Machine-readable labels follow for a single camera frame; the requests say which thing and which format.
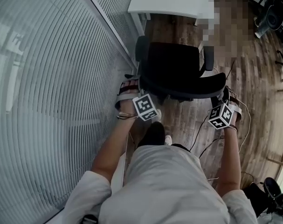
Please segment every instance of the white desk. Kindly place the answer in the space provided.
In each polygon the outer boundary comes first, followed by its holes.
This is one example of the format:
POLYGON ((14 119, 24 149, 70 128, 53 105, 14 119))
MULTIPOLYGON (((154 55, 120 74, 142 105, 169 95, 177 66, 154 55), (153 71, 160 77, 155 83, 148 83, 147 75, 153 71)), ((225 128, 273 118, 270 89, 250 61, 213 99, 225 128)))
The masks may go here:
POLYGON ((144 27, 138 14, 172 14, 193 18, 214 18, 212 0, 131 0, 128 8, 139 35, 144 35, 144 27))

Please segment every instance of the window blind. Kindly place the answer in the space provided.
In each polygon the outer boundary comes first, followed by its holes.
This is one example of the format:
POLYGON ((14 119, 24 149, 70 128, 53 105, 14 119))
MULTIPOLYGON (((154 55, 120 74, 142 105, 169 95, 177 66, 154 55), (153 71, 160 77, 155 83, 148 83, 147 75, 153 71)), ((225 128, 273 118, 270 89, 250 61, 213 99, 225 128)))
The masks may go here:
POLYGON ((131 68, 83 0, 0 0, 0 224, 60 210, 131 68))
POLYGON ((97 2, 124 42, 131 57, 134 58, 138 33, 131 15, 128 13, 131 0, 97 0, 97 2))

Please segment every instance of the wrist strap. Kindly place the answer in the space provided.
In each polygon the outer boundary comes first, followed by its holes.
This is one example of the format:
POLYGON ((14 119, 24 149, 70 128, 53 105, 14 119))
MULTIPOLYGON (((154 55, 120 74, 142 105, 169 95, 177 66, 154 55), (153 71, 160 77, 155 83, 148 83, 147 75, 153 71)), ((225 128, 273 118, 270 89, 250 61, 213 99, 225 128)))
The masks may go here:
POLYGON ((231 128, 231 129, 234 129, 236 132, 238 132, 238 130, 235 127, 227 126, 226 128, 231 128))
POLYGON ((137 119, 138 115, 135 116, 133 114, 128 114, 128 113, 124 113, 124 112, 120 112, 117 116, 118 119, 137 119))
POLYGON ((235 128, 235 129, 236 129, 236 131, 238 132, 238 128, 237 128, 236 126, 234 126, 234 125, 230 125, 230 127, 235 128))

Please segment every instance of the white shirt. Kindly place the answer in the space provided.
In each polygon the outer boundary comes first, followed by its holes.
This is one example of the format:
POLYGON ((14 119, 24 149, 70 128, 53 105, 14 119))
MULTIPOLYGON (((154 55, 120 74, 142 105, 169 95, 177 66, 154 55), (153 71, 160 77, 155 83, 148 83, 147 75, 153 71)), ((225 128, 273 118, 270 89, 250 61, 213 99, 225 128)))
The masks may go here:
POLYGON ((85 172, 64 210, 66 224, 92 214, 100 224, 256 224, 241 190, 222 198, 207 182, 199 159, 173 146, 139 147, 125 186, 111 196, 108 180, 85 172))

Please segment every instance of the person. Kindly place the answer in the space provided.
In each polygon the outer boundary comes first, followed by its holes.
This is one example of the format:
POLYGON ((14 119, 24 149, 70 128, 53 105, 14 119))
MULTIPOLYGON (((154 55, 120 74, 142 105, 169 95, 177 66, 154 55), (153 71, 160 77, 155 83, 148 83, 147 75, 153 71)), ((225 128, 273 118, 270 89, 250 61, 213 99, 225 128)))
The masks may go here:
MULTIPOLYGON (((137 85, 127 81, 121 87, 137 85)), ((132 100, 121 112, 135 115, 132 100)), ((71 193, 64 224, 256 224, 250 201, 240 190, 237 131, 225 128, 218 186, 208 183, 199 159, 182 145, 164 145, 159 122, 147 130, 133 154, 125 185, 111 195, 110 183, 135 119, 119 119, 96 158, 71 193)), ((236 113, 232 124, 235 124, 236 113)))

